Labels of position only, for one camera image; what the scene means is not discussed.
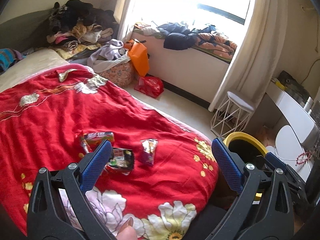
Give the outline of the person's left hand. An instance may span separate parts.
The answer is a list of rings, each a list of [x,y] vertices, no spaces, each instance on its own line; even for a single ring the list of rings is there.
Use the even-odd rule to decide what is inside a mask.
[[[117,233],[117,240],[137,240],[137,233],[133,228],[134,220],[130,217],[120,228]]]

